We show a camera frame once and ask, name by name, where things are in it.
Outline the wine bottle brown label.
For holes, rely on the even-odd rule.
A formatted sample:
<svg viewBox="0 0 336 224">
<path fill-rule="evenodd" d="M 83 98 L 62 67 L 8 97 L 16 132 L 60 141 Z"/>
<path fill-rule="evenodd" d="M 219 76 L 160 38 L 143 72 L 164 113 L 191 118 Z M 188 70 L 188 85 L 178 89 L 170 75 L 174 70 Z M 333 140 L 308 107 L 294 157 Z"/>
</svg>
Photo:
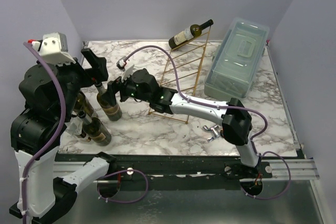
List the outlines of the wine bottle brown label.
<svg viewBox="0 0 336 224">
<path fill-rule="evenodd" d="M 106 89 L 103 86 L 103 84 L 96 80 L 95 83 L 94 83 L 94 86 L 98 90 L 98 94 L 96 96 L 97 101 L 98 101 L 99 105 L 101 106 L 101 108 L 103 109 L 105 115 L 108 117 L 108 119 L 110 121 L 118 121 L 119 119 L 121 119 L 122 111 L 121 111 L 119 105 L 118 104 L 111 105 L 109 102 L 107 102 L 106 100 L 104 100 L 101 97 L 101 95 L 106 92 Z"/>
</svg>

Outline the wine bottle white label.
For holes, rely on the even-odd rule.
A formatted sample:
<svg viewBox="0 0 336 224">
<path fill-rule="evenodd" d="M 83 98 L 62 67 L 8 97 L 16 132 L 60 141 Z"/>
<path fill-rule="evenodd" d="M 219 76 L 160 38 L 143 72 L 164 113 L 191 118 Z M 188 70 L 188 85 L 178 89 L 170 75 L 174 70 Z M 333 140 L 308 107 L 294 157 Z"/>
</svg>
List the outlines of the wine bottle white label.
<svg viewBox="0 0 336 224">
<path fill-rule="evenodd" d="M 192 24 L 190 27 L 187 27 L 183 31 L 179 32 L 175 36 L 169 39 L 169 47 L 171 49 L 174 49 L 178 47 L 179 45 L 192 40 L 193 38 L 196 38 L 202 34 L 202 31 L 211 25 L 213 25 L 214 22 L 212 19 L 209 19 L 208 21 L 204 22 L 201 25 L 198 24 Z"/>
</svg>

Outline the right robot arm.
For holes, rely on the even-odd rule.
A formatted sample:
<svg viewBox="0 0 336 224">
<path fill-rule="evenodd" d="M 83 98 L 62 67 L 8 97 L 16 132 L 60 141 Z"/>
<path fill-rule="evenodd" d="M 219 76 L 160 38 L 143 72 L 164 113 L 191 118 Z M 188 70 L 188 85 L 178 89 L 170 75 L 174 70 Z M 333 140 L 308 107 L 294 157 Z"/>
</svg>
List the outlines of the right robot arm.
<svg viewBox="0 0 336 224">
<path fill-rule="evenodd" d="M 239 152 L 242 173 L 249 178 L 259 174 L 259 157 L 249 140 L 251 116 L 238 99 L 228 103 L 214 102 L 180 94 L 177 90 L 159 86 L 146 69 L 108 82 L 102 98 L 116 105 L 117 93 L 121 102 L 132 98 L 148 102 L 150 108 L 159 113 L 191 115 L 222 126 L 223 138 L 235 145 Z"/>
</svg>

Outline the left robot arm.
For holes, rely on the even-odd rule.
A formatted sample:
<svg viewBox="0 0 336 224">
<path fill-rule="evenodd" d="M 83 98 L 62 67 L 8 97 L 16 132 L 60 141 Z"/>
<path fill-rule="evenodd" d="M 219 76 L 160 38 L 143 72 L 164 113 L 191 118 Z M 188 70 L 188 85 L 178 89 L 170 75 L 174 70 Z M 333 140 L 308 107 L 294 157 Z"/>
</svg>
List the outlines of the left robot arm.
<svg viewBox="0 0 336 224">
<path fill-rule="evenodd" d="M 94 180 L 116 175 L 116 158 L 98 153 L 76 172 L 54 176 L 60 137 L 82 88 L 95 80 L 108 79 L 107 61 L 89 48 L 81 51 L 90 63 L 84 69 L 77 61 L 37 62 L 29 68 L 19 90 L 24 111 L 12 122 L 11 146 L 19 167 L 20 197 L 9 212 L 30 223 L 53 223 L 67 214 L 78 194 Z"/>
</svg>

